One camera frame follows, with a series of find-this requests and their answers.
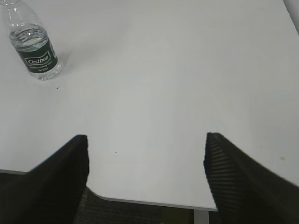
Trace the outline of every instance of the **table surface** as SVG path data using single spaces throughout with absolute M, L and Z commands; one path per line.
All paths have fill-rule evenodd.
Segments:
M 299 184 L 299 37 L 282 0 L 27 2 L 65 69 L 34 80 L 0 27 L 0 169 L 86 134 L 97 195 L 212 210 L 202 162 L 220 132 Z

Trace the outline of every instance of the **bottle label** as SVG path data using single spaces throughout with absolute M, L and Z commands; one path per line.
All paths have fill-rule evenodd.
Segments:
M 32 73 L 44 73 L 55 67 L 58 60 L 50 40 L 40 49 L 30 52 L 17 50 L 27 69 Z

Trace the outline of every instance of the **floor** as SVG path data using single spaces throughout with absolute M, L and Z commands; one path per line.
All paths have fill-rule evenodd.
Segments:
M 0 185 L 17 177 L 0 173 Z M 193 224 L 193 210 L 155 205 L 112 202 L 100 199 L 86 188 L 74 224 Z M 217 212 L 209 223 L 220 224 Z

